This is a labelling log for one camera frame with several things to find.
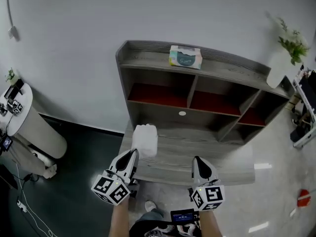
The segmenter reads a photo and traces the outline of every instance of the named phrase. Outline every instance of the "human arm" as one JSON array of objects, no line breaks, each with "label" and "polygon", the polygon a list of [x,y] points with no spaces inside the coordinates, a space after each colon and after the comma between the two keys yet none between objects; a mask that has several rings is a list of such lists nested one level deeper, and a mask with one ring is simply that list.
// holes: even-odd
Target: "human arm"
[{"label": "human arm", "polygon": [[222,237],[213,211],[200,211],[199,221],[202,237]]},{"label": "human arm", "polygon": [[109,237],[129,237],[128,200],[114,206]]}]

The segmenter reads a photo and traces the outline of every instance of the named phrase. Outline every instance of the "power strip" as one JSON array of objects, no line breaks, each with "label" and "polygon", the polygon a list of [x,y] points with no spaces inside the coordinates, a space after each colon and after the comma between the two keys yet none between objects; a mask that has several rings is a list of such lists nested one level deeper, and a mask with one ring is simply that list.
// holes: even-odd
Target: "power strip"
[{"label": "power strip", "polygon": [[20,200],[17,200],[17,205],[19,208],[21,208],[24,212],[28,212],[26,206],[20,201]]}]

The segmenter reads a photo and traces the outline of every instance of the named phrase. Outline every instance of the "jeans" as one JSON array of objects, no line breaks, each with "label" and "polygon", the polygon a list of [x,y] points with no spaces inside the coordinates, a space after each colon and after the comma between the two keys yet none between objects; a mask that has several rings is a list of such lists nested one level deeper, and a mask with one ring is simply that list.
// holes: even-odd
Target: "jeans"
[{"label": "jeans", "polygon": [[159,221],[162,221],[163,220],[163,214],[157,209],[152,209],[151,211],[146,212],[143,216],[141,216],[141,218],[139,220],[137,220],[136,222],[143,221],[143,220],[159,220]]}]

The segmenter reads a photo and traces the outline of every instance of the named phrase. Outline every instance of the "green plant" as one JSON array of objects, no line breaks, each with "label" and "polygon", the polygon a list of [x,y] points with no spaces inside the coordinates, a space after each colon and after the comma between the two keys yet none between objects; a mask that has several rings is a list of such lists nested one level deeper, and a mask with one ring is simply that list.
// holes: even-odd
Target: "green plant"
[{"label": "green plant", "polygon": [[11,68],[8,72],[8,75],[5,76],[5,81],[12,80],[15,76],[13,69]]},{"label": "green plant", "polygon": [[281,36],[278,37],[278,42],[289,52],[293,65],[295,65],[295,63],[301,63],[301,56],[307,56],[310,48],[303,43],[303,36],[301,36],[299,31],[293,30],[289,32],[285,21],[282,18],[278,18],[278,20],[286,33],[285,38]]}]

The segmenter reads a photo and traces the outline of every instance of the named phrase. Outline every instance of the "flower pot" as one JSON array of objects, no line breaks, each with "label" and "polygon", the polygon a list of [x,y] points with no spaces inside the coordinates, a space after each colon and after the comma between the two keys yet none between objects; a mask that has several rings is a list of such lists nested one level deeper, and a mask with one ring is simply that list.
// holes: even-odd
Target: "flower pot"
[{"label": "flower pot", "polygon": [[[273,89],[280,84],[286,75],[286,72],[292,70],[294,67],[294,65],[291,63],[290,54],[283,47],[279,48],[273,54],[268,66],[271,68],[271,70],[267,77],[267,84]],[[301,64],[295,63],[295,67],[297,67],[297,70],[299,70]]]},{"label": "flower pot", "polygon": [[11,85],[15,85],[18,80],[19,77],[17,75],[14,75],[14,77],[12,79],[9,79],[8,81]]}]

